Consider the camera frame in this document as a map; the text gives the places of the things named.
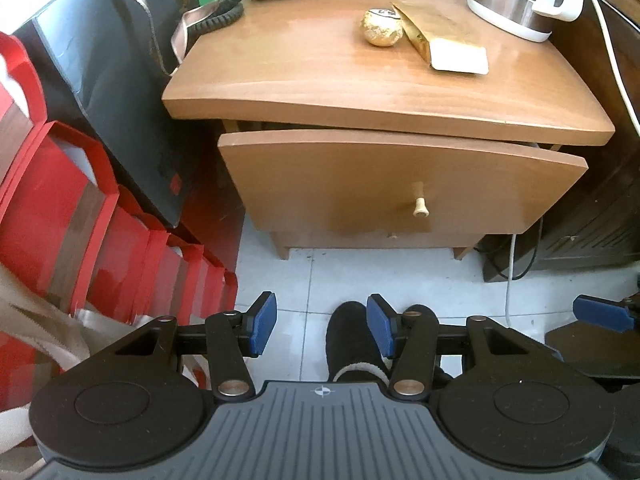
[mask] white power cord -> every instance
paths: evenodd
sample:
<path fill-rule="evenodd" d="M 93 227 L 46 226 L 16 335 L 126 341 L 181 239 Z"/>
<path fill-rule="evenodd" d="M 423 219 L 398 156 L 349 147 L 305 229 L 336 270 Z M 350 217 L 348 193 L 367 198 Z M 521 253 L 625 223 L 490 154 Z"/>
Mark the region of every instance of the white power cord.
<path fill-rule="evenodd" d="M 607 22 L 604 19 L 604 14 L 602 13 L 602 8 L 600 7 L 600 2 L 598 0 L 591 0 L 593 4 L 593 9 L 596 11 L 596 16 L 598 17 L 598 22 L 600 23 L 600 28 L 602 30 L 602 37 L 604 38 L 604 44 L 607 49 L 607 54 L 609 55 L 609 63 L 611 65 L 611 71 L 613 72 L 613 77 L 616 80 L 616 85 L 618 85 L 618 91 L 620 92 L 620 97 L 622 97 L 622 101 L 625 104 L 626 111 L 629 114 L 629 118 L 631 119 L 631 123 L 633 124 L 636 132 L 640 136 L 640 123 L 638 122 L 638 116 L 634 110 L 633 105 L 631 104 L 631 99 L 629 99 L 629 95 L 626 93 L 625 84 L 622 81 L 622 76 L 620 75 L 620 69 L 618 68 L 618 62 L 616 61 L 616 54 L 613 52 L 613 44 L 611 43 L 611 36 L 609 35 L 609 27 L 607 27 Z M 511 317 L 509 312 L 509 307 L 511 303 L 511 282 L 513 281 L 513 261 L 516 250 L 516 235 L 511 235 L 511 247 L 509 250 L 509 271 L 507 278 L 507 291 L 504 298 L 504 317 L 506 320 L 507 327 L 511 327 Z"/>
<path fill-rule="evenodd" d="M 507 327 L 511 328 L 509 304 L 511 303 L 511 282 L 513 281 L 513 260 L 516 252 L 516 235 L 511 235 L 511 247 L 509 248 L 509 272 L 507 274 L 507 293 L 504 297 L 504 319 Z"/>
<path fill-rule="evenodd" d="M 629 99 L 629 95 L 626 93 L 625 84 L 622 82 L 622 77 L 620 76 L 620 70 L 618 69 L 618 62 L 616 61 L 616 55 L 613 52 L 613 45 L 611 44 L 611 36 L 609 35 L 609 27 L 607 27 L 607 22 L 604 19 L 604 14 L 602 13 L 602 8 L 600 7 L 600 2 L 598 0 L 591 0 L 593 4 L 593 9 L 596 11 L 596 16 L 598 17 L 598 21 L 600 22 L 600 28 L 602 29 L 602 36 L 604 37 L 604 44 L 607 47 L 607 54 L 609 54 L 609 62 L 611 63 L 611 70 L 613 71 L 613 77 L 616 79 L 616 84 L 618 85 L 618 90 L 620 91 L 620 97 L 625 103 L 626 111 L 629 114 L 629 118 L 636 129 L 636 132 L 640 136 L 640 123 L 638 123 L 638 116 L 634 111 L 634 107 L 631 104 L 631 99 Z"/>

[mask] black circular cover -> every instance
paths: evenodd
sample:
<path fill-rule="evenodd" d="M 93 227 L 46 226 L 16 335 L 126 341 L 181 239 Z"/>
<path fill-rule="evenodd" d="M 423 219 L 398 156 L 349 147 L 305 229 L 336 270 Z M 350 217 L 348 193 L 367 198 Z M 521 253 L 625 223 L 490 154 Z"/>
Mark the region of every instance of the black circular cover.
<path fill-rule="evenodd" d="M 202 423 L 199 389 L 168 369 L 104 382 L 65 376 L 36 394 L 30 422 L 38 444 L 67 462 L 89 468 L 149 463 L 180 447 Z"/>
<path fill-rule="evenodd" d="M 560 361 L 505 357 L 442 390 L 438 414 L 453 438 L 514 467 L 555 468 L 596 455 L 613 425 L 604 389 Z"/>

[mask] bag handle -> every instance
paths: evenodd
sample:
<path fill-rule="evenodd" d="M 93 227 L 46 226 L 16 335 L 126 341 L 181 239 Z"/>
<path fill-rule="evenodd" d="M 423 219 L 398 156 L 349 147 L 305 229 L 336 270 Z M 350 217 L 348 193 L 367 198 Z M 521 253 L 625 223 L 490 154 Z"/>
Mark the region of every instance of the bag handle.
<path fill-rule="evenodd" d="M 188 10 L 185 12 L 180 22 L 178 23 L 178 27 L 175 29 L 174 34 L 171 37 L 171 48 L 174 51 L 175 57 L 178 60 L 178 67 L 176 67 L 172 72 L 169 72 L 162 60 L 162 53 L 160 52 L 160 47 L 158 45 L 158 37 L 156 36 L 156 28 L 154 26 L 154 20 L 151 15 L 151 10 L 149 9 L 149 5 L 146 0 L 134 0 L 137 2 L 145 11 L 146 16 L 149 18 L 149 25 L 151 27 L 151 36 L 154 42 L 154 48 L 156 50 L 156 54 L 158 56 L 160 62 L 160 69 L 164 74 L 171 77 L 175 74 L 175 71 L 178 70 L 178 67 L 184 61 L 184 57 L 187 55 L 187 42 L 189 41 L 189 27 L 199 23 L 203 20 L 206 20 L 210 15 L 212 15 L 215 10 L 220 6 L 221 0 L 213 0 L 208 4 L 205 4 L 200 7 L 196 7 L 195 9 Z"/>

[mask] dark wooden furniture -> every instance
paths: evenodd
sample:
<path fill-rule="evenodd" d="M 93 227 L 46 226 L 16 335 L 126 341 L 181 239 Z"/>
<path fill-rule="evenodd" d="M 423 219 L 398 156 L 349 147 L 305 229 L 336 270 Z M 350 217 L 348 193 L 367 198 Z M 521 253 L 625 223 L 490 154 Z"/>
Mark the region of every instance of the dark wooden furniture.
<path fill-rule="evenodd" d="M 640 110 L 640 0 L 606 0 L 601 5 L 626 90 L 635 110 Z M 600 101 L 616 132 L 603 147 L 561 148 L 583 157 L 589 169 L 545 214 L 532 268 L 571 269 L 639 260 L 640 137 L 616 86 L 591 1 L 585 0 L 575 22 L 558 22 L 551 40 Z M 518 237 L 515 275 L 530 262 L 537 238 L 538 224 Z M 493 251 L 484 266 L 485 280 L 503 280 L 498 271 L 506 274 L 507 238 L 486 237 L 481 248 Z"/>

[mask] drawer knob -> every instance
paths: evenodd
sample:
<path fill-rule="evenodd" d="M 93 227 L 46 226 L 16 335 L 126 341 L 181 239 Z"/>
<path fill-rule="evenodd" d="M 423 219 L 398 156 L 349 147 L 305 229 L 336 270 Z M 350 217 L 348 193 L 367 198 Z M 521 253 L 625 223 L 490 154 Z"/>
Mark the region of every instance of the drawer knob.
<path fill-rule="evenodd" d="M 415 200 L 414 216 L 416 218 L 427 218 L 427 216 L 429 216 L 429 210 L 427 206 L 424 205 L 423 198 L 417 198 Z"/>

